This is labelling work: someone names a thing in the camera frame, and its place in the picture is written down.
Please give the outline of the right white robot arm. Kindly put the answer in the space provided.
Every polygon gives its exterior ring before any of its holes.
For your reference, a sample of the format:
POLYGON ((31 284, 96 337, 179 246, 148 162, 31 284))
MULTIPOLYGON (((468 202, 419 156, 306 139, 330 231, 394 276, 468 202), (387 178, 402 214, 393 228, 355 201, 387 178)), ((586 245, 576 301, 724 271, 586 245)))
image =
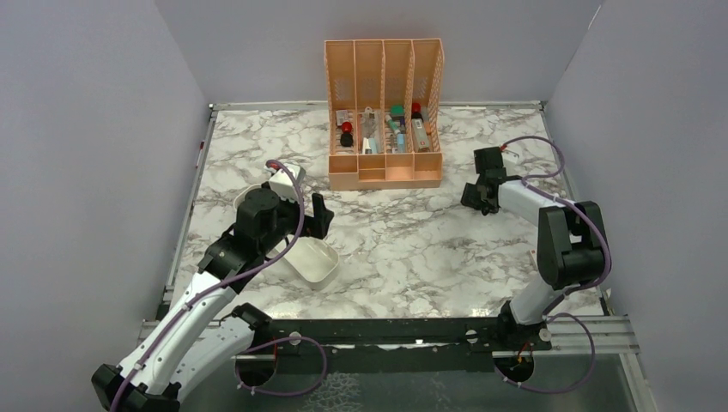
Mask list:
POLYGON ((610 264, 604 223, 594 202, 543 195, 509 174, 498 147, 476 150, 474 164, 477 180, 465 185, 461 203, 483 215, 508 211, 537 228, 537 275, 503 305, 495 321, 494 338, 516 349, 572 290, 604 275, 610 264))

